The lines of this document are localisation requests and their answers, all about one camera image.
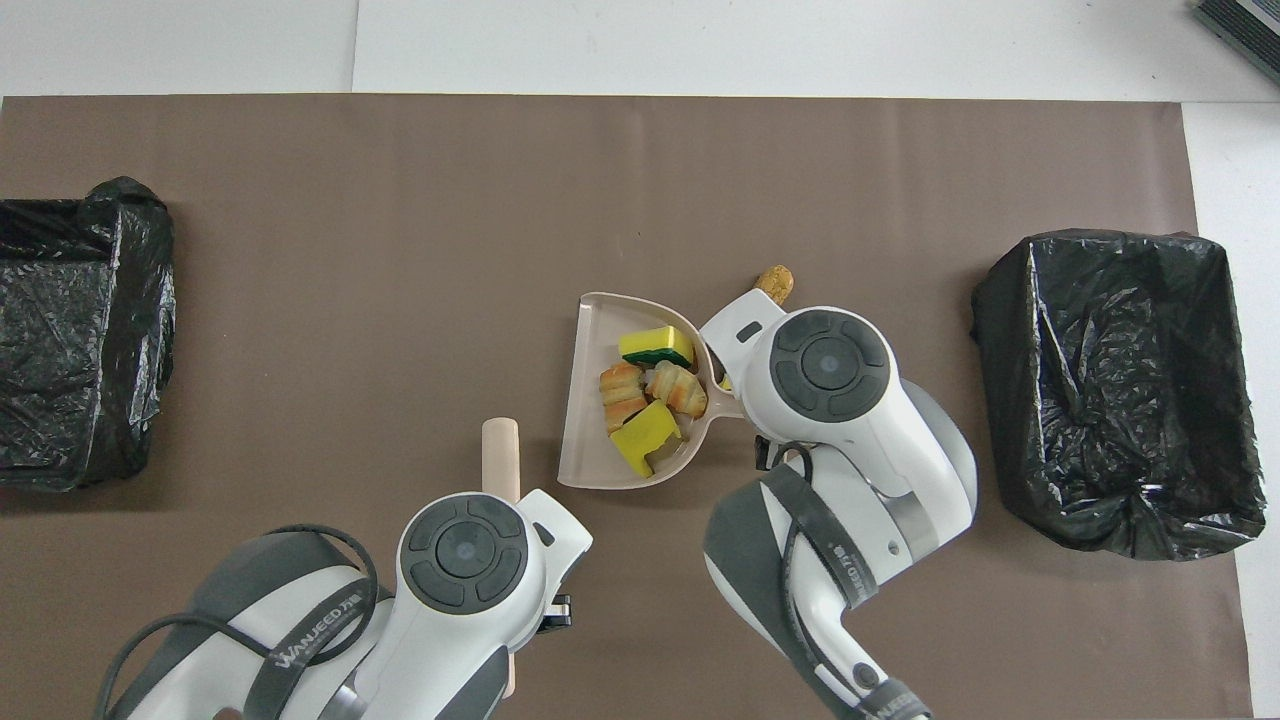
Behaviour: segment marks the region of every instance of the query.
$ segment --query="black strap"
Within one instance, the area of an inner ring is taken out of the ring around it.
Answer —
[[[847,715],[847,720],[911,720],[913,717],[933,717],[933,712],[896,678],[888,678],[877,685]]]
[[[253,678],[244,700],[244,720],[276,720],[307,664],[364,612],[372,612],[369,580],[347,583],[293,626],[276,644]]]
[[[809,541],[827,571],[845,594],[849,607],[858,607],[879,589],[876,577],[861,551],[849,537],[836,514],[818,497],[813,487],[795,470],[780,464],[769,470],[762,483],[782,503]]]

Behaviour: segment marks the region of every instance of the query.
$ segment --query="croissant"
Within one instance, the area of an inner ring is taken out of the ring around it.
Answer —
[[[644,372],[630,363],[618,363],[600,373],[600,401],[604,404],[608,432],[616,432],[622,423],[649,405],[643,383]]]
[[[707,391],[698,382],[698,375],[669,360],[658,363],[645,392],[695,420],[707,413]]]

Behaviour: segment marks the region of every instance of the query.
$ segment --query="beige dustpan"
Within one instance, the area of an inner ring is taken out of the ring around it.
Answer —
[[[653,477],[641,478],[627,465],[609,439],[600,405],[599,378],[618,363],[618,338],[634,332],[672,325],[694,341],[698,379],[707,388],[707,414],[694,420],[676,415],[685,442],[668,457],[653,464]],[[716,384],[714,366],[698,328],[671,307],[625,295],[589,292],[577,309],[577,338],[570,375],[568,409],[561,441],[558,480],[591,489],[634,489],[660,483],[689,464],[717,418],[741,418],[737,400]]]

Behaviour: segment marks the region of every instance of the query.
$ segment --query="food scrap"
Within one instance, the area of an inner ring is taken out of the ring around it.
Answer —
[[[755,287],[763,290],[764,295],[768,295],[769,300],[778,305],[786,302],[795,284],[795,277],[791,275],[791,270],[786,265],[774,265],[755,278]]]

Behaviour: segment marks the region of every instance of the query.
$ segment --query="circular button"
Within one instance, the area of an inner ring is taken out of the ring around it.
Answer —
[[[454,578],[474,578],[493,562],[494,542],[480,523],[457,523],[444,530],[435,547],[440,568]]]
[[[805,348],[800,366],[813,384],[840,389],[858,377],[858,348],[842,337],[818,338]]]

